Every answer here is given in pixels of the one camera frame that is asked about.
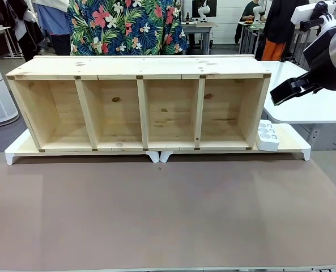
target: wooden cabinet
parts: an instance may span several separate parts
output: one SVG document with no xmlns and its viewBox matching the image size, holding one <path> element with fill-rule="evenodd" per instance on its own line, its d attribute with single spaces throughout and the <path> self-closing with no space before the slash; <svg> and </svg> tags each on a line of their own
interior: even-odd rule
<svg viewBox="0 0 336 272">
<path fill-rule="evenodd" d="M 270 73 L 252 56 L 36 57 L 7 74 L 40 151 L 253 147 Z"/>
</svg>

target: floral fabric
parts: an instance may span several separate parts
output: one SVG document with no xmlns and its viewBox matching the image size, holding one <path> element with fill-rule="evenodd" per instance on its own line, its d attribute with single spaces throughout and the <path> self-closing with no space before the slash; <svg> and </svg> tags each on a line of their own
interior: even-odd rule
<svg viewBox="0 0 336 272">
<path fill-rule="evenodd" d="M 176 0 L 71 0 L 72 55 L 157 55 L 186 49 Z"/>
</svg>

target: brown table surface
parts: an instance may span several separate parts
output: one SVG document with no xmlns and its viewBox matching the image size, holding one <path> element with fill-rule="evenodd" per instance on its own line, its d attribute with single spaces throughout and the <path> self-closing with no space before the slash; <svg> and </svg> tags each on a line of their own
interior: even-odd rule
<svg viewBox="0 0 336 272">
<path fill-rule="evenodd" d="M 335 185 L 313 162 L 141 158 L 0 163 L 0 269 L 336 264 Z"/>
</svg>

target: shelf compartment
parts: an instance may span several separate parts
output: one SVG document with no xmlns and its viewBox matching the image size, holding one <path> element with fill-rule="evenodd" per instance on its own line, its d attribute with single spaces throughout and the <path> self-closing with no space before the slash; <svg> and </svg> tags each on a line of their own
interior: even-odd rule
<svg viewBox="0 0 336 272">
<path fill-rule="evenodd" d="M 74 80 L 14 80 L 13 86 L 39 149 L 91 151 Z"/>
<path fill-rule="evenodd" d="M 256 119 L 259 120 L 262 113 L 263 102 L 259 100 L 264 81 L 264 78 L 206 79 L 201 150 L 253 147 L 258 126 Z"/>
<path fill-rule="evenodd" d="M 144 80 L 149 150 L 194 149 L 192 111 L 198 80 Z"/>
<path fill-rule="evenodd" d="M 136 80 L 82 80 L 81 101 L 94 149 L 142 151 Z"/>
</svg>

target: green shirt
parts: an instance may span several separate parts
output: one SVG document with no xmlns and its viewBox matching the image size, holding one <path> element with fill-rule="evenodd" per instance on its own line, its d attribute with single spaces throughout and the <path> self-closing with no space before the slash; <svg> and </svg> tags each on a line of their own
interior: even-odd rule
<svg viewBox="0 0 336 272">
<path fill-rule="evenodd" d="M 249 16 L 249 15 L 254 15 L 253 14 L 253 8 L 258 7 L 258 6 L 259 6 L 259 4 L 255 4 L 255 3 L 253 3 L 253 1 L 249 2 L 247 4 L 245 10 L 243 11 L 242 17 Z"/>
</svg>

